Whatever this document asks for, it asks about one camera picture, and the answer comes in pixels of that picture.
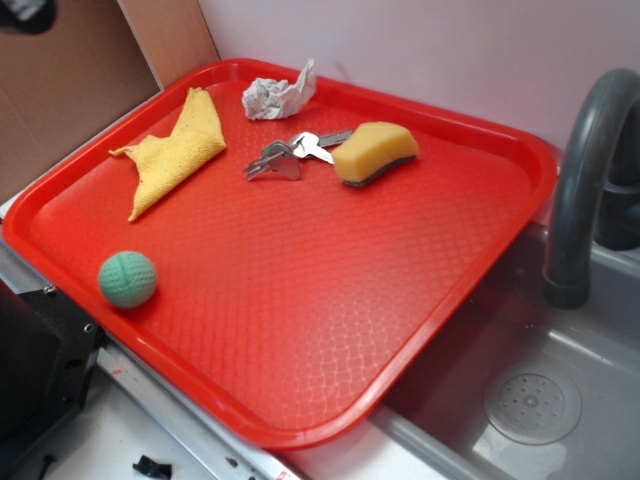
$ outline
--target faucet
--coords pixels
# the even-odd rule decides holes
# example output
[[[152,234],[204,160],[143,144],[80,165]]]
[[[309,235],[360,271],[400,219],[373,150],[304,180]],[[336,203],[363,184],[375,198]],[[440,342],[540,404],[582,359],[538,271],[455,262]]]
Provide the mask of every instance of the faucet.
[[[573,309],[589,299],[593,240],[640,246],[640,75],[605,73],[573,127],[553,203],[544,266],[545,299]]]

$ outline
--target microfiber cloth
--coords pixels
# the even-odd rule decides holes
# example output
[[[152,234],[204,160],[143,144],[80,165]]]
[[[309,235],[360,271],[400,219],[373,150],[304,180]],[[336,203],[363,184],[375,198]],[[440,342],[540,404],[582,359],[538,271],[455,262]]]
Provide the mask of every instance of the microfiber cloth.
[[[133,199],[132,222],[227,147],[209,92],[191,88],[171,135],[148,135],[138,145],[111,150],[136,164],[140,183]]]

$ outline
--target sponge scouring pad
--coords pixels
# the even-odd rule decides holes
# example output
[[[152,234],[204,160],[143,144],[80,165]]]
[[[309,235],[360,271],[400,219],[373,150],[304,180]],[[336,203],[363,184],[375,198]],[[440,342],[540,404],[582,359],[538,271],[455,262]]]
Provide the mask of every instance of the sponge scouring pad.
[[[418,150],[418,143],[407,128],[389,122],[366,122],[332,155],[342,181],[361,187],[396,165],[414,159]]]
[[[120,308],[135,308],[156,291],[158,276],[151,260],[138,252],[120,252],[109,258],[98,276],[100,290]]]

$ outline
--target drain strainer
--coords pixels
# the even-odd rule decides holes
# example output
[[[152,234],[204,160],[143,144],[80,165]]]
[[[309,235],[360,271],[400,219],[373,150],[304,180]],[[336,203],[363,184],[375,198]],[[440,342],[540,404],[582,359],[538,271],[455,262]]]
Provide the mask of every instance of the drain strainer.
[[[484,410],[505,437],[545,445],[578,423],[580,394],[566,375],[543,363],[519,363],[494,375],[484,392]]]

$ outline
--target key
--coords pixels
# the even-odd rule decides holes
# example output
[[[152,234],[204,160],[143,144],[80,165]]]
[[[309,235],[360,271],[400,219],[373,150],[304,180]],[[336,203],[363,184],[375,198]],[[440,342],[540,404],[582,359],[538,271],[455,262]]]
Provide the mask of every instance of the key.
[[[274,142],[262,150],[262,155],[262,158],[251,162],[243,170],[247,181],[267,171],[279,172],[289,180],[300,178],[300,163],[288,143]]]
[[[344,143],[345,140],[347,140],[352,133],[353,133],[352,130],[343,130],[342,132],[323,135],[321,137],[318,137],[318,146],[321,148],[335,147],[336,145],[340,145]],[[304,135],[309,135],[309,132],[299,133],[298,135],[293,137],[289,141],[289,143],[295,148],[298,145],[298,142],[300,141],[300,139]]]
[[[318,145],[320,139],[313,133],[305,132],[298,138],[293,154],[299,158],[313,156],[333,165],[333,157],[324,148]]]
[[[333,165],[333,157],[325,149],[344,143],[351,136],[351,130],[318,137],[310,132],[303,132],[291,139],[293,154],[298,158],[314,156]]]

